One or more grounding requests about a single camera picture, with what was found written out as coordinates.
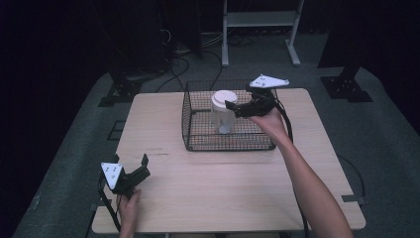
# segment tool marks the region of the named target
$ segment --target table top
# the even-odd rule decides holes
[[[305,89],[278,89],[294,144],[331,190],[352,229],[365,218],[343,195],[352,189]],[[140,183],[138,232],[241,232],[302,230],[291,181],[278,149],[256,152],[188,152],[182,141],[183,93],[139,94],[133,101],[117,154],[130,173],[149,157],[151,176]],[[115,195],[106,186],[108,198]],[[117,233],[105,206],[96,233]]]

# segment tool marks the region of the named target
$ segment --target dark background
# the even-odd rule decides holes
[[[0,1],[1,237],[13,234],[101,75],[120,68],[165,70],[170,49],[160,47],[159,26],[173,30],[176,41],[198,53],[198,31],[222,27],[221,0],[124,2],[140,4],[138,11],[153,8],[146,11],[151,14],[147,19],[137,19],[139,25],[127,25],[128,15],[122,16],[118,8],[121,2]],[[230,1],[229,8],[239,10],[241,3]],[[288,10],[295,4],[254,1],[249,10]],[[361,47],[363,67],[380,79],[419,132],[419,14],[414,0],[307,0],[299,32],[330,31],[320,67],[343,66],[351,54],[349,46]]]

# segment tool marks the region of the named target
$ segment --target human arm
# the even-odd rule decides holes
[[[139,210],[137,203],[140,200],[140,190],[136,190],[130,199],[126,195],[118,195],[121,230],[119,238],[132,238],[136,232]]]
[[[353,237],[349,223],[328,187],[290,141],[280,112],[250,118],[271,138],[283,155],[296,198],[317,237]]]

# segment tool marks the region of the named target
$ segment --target cable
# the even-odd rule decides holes
[[[159,77],[161,77],[163,74],[164,74],[164,72],[159,72],[159,73],[157,73],[157,74],[155,74],[155,75],[153,75],[153,74],[148,74],[147,72],[145,72],[144,70],[141,70],[140,68],[138,68],[133,62],[131,62],[125,55],[124,55],[124,53],[123,52],[121,52],[121,50],[115,45],[115,43],[112,41],[112,39],[111,39],[111,37],[108,35],[108,32],[105,30],[105,27],[103,26],[103,24],[102,24],[102,21],[101,21],[101,19],[100,19],[100,16],[99,16],[99,13],[97,12],[97,10],[96,10],[96,7],[95,7],[95,4],[93,3],[93,2],[91,2],[91,4],[92,4],[92,8],[93,8],[93,12],[94,12],[94,14],[95,14],[95,16],[96,16],[96,19],[98,20],[98,22],[99,22],[99,25],[101,26],[101,30],[102,30],[102,32],[105,34],[105,36],[106,36],[106,38],[107,38],[107,40],[108,40],[108,42],[109,42],[109,44],[111,44],[111,46],[117,51],[117,53],[129,64],[129,65],[131,65],[136,71],[138,71],[139,73],[142,73],[142,74],[144,74],[144,75],[146,75],[147,77],[145,77],[145,78],[140,78],[140,79],[137,79],[137,80],[131,80],[132,82],[136,82],[136,81],[142,81],[142,80],[149,80],[149,79],[155,79],[155,78],[159,78]],[[169,34],[169,40],[170,40],[170,38],[171,38],[171,35],[170,35],[170,32],[168,31],[168,30],[163,30],[163,31],[166,31],[166,32],[168,32],[168,34]]]
[[[123,196],[122,195],[120,195],[120,199],[118,199],[118,204],[117,204],[117,210],[115,211],[115,213],[117,213],[118,214],[118,210],[120,210],[120,204],[121,204],[121,198],[122,198]]]
[[[366,188],[365,188],[365,181],[361,175],[361,173],[359,172],[359,170],[356,168],[356,166],[350,162],[350,160],[346,159],[345,157],[337,154],[337,157],[343,161],[345,161],[347,164],[349,164],[353,170],[356,172],[356,174],[358,175],[359,181],[361,182],[361,187],[362,187],[362,196],[360,197],[361,200],[358,200],[359,203],[359,207],[362,207],[363,204],[366,204],[367,202],[365,201],[365,196],[366,196]]]
[[[166,42],[169,43],[170,42],[170,39],[172,38],[172,34],[170,33],[170,31],[167,30],[167,29],[160,29],[160,31],[167,33],[167,41]]]
[[[286,123],[287,135],[290,138],[290,141],[293,143],[293,132],[292,132],[292,129],[291,129],[290,119],[288,118],[286,110],[284,109],[284,106],[281,104],[281,102],[278,99],[275,99],[275,102],[277,102],[275,104],[275,107],[280,112],[281,116],[284,119],[284,122]],[[297,200],[296,193],[295,193],[294,189],[293,189],[293,193],[294,193],[294,197],[296,198],[296,203],[297,203],[297,207],[299,208],[300,216],[302,217],[305,237],[308,238],[309,237],[308,221],[306,219],[305,214],[303,214],[302,208],[300,207],[299,201]]]
[[[250,7],[251,7],[252,2],[253,2],[253,0],[250,0],[249,3],[248,3],[247,9],[243,11],[243,7],[244,7],[244,3],[245,3],[245,0],[243,0],[241,2],[241,6],[240,6],[238,12],[248,12],[250,10]],[[229,32],[227,33],[227,36],[230,36],[235,31],[235,29],[236,28],[231,28],[231,30],[229,30]],[[223,34],[221,32],[219,32],[219,33],[201,33],[202,36],[204,36],[204,35],[214,35],[214,34],[216,34],[218,36],[216,38],[214,38],[214,39],[212,39],[212,40],[210,40],[210,41],[202,44],[201,45],[201,49],[205,49],[205,48],[208,48],[210,46],[213,46],[213,45],[215,45],[215,44],[217,44],[217,43],[219,43],[219,42],[221,42],[223,40]],[[257,41],[250,40],[250,43],[244,44],[244,46],[257,43],[259,40],[260,40],[259,38],[258,38]],[[180,55],[180,56],[184,56],[185,54],[189,54],[190,52],[191,52],[191,50],[175,51],[175,53],[178,54],[178,55]]]
[[[227,35],[230,36],[235,30],[236,30],[236,28],[230,29]],[[214,39],[203,43],[201,45],[201,49],[206,49],[206,48],[209,48],[211,46],[215,46],[217,43],[220,43],[223,40],[223,34],[220,33],[220,32],[219,33],[201,33],[201,35],[202,36],[204,36],[204,35],[217,35],[217,37],[215,37]],[[255,37],[257,39],[254,41],[249,37],[241,37],[241,36],[235,37],[234,36],[233,38],[230,38],[229,40],[232,40],[232,39],[236,40],[236,39],[242,38],[242,39],[248,39],[249,41],[247,43],[244,43],[244,44],[241,44],[241,43],[234,44],[232,42],[229,42],[229,40],[228,40],[228,44],[229,44],[229,46],[232,46],[232,47],[246,47],[246,46],[249,46],[249,45],[252,45],[252,44],[256,44],[260,41],[260,38],[257,35],[255,35]],[[191,53],[191,50],[184,50],[184,51],[178,50],[178,51],[174,51],[174,53],[179,55],[179,56],[185,56],[185,55]]]
[[[157,88],[157,90],[155,91],[155,93],[159,92],[167,83],[169,83],[170,81],[174,80],[174,79],[178,79],[178,82],[182,85],[181,81],[179,80],[179,76],[183,75],[188,69],[189,69],[189,62],[186,59],[183,58],[178,58],[178,60],[183,60],[184,62],[186,62],[187,66],[185,68],[184,71],[182,71],[180,74],[175,75],[174,77],[168,79],[167,81],[165,81],[163,84],[160,85],[160,87]]]
[[[258,34],[255,34],[254,37],[256,38],[256,40],[251,39],[251,37],[244,37],[241,35],[234,35],[231,38],[229,38],[228,40],[228,44],[231,47],[236,47],[236,48],[241,48],[241,47],[248,47],[250,45],[256,44],[260,41],[260,37],[258,36]]]
[[[108,209],[108,211],[109,211],[109,213],[112,217],[112,220],[114,221],[115,227],[117,228],[118,231],[120,231],[121,230],[121,224],[120,224],[120,221],[118,220],[117,213],[112,208],[112,205],[109,203],[109,200],[106,197],[106,194],[105,194],[104,190],[102,189],[102,180],[104,178],[105,178],[104,174],[100,173],[99,181],[98,181],[98,192],[99,192],[99,195],[102,198],[103,203],[105,204],[106,208]]]
[[[203,51],[203,53],[207,53],[207,54],[211,54],[213,56],[215,56],[217,58],[217,60],[219,61],[220,67],[219,67],[219,72],[217,73],[216,77],[214,78],[213,82],[210,85],[210,91],[213,89],[214,84],[216,83],[217,79],[219,79],[220,74],[222,73],[222,60],[220,59],[219,56],[217,56],[216,54],[212,53],[212,52],[207,52],[207,51]]]

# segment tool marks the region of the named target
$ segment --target black wire cage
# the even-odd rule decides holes
[[[182,105],[182,139],[187,151],[266,151],[273,150],[272,143],[259,126],[245,118],[236,118],[231,131],[221,134],[213,120],[211,96],[218,90],[231,90],[238,96],[237,104],[249,102],[246,80],[188,81]]]

